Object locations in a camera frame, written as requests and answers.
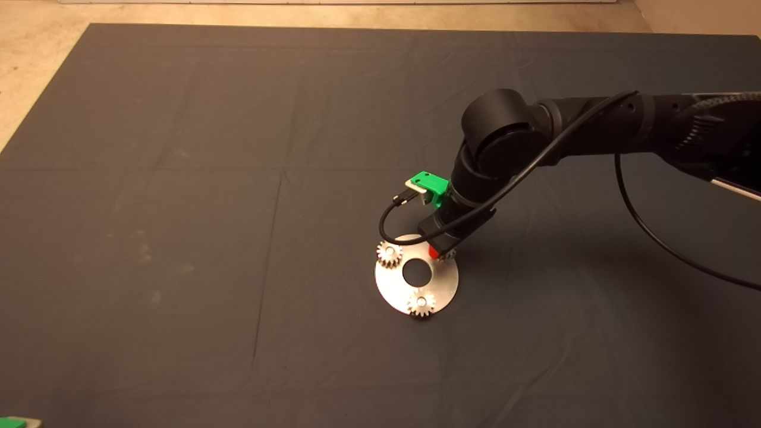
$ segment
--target green object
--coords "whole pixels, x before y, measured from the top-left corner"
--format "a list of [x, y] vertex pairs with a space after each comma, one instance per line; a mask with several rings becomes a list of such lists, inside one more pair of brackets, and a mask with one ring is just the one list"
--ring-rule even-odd
[[24, 420], [0, 417], [0, 428], [27, 428], [27, 423]]
[[409, 183], [425, 190], [423, 194], [425, 203], [433, 203], [436, 208], [441, 206], [441, 200], [449, 187], [449, 180], [441, 178], [430, 172], [420, 171], [409, 179]]

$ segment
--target table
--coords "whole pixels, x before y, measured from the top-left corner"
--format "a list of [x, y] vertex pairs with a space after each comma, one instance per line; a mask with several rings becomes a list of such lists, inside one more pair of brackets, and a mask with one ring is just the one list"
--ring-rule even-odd
[[[761, 294], [642, 234], [610, 157], [542, 168], [430, 321], [376, 223], [460, 115], [761, 89], [755, 37], [91, 25], [0, 155], [0, 414], [50, 426], [753, 426]], [[752, 201], [629, 155], [674, 247], [761, 279]], [[428, 208], [395, 212], [414, 230]]]

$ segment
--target gear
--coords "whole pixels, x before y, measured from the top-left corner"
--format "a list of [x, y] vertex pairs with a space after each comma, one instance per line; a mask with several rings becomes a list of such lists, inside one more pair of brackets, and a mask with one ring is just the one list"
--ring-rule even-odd
[[378, 263], [383, 267], [396, 267], [402, 260], [402, 248], [399, 245], [389, 244], [382, 241], [377, 246], [375, 253], [378, 255]]
[[449, 250], [448, 252], [440, 255], [439, 257], [436, 257], [436, 260], [437, 261], [450, 260], [450, 259], [453, 259], [454, 256], [456, 256], [456, 255], [457, 255], [457, 250], [453, 248], [453, 249]]
[[431, 293], [422, 294], [416, 290], [407, 302], [407, 308], [409, 314], [413, 317], [427, 317], [433, 314], [434, 307], [436, 305], [436, 299]]

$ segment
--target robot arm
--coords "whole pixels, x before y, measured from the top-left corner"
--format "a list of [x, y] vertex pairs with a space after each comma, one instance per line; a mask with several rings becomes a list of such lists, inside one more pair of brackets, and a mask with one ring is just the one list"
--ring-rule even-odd
[[[464, 141], [439, 208], [418, 226], [425, 237], [493, 197], [555, 137], [606, 101], [542, 100], [528, 105], [499, 89], [475, 99], [463, 114]], [[745, 196], [761, 192], [761, 93], [633, 94], [581, 124], [538, 166], [565, 156], [653, 152], [675, 168]], [[488, 221], [493, 207], [428, 239], [445, 254]]]

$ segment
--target circular metal plate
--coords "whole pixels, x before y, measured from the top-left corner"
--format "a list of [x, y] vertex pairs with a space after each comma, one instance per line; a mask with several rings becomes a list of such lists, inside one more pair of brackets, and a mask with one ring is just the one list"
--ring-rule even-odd
[[[420, 235], [402, 235], [396, 239], [419, 238]], [[425, 261], [431, 268], [431, 280], [422, 287], [413, 287], [407, 283], [402, 274], [404, 265], [412, 260]], [[453, 258], [448, 260], [432, 259], [428, 255], [428, 242], [403, 247], [402, 260], [395, 267], [384, 267], [380, 262], [375, 263], [375, 282], [378, 291], [389, 305], [403, 314], [409, 314], [407, 304], [415, 293], [419, 295], [432, 294], [436, 300], [432, 312], [438, 312], [452, 301], [460, 282], [457, 263]]]

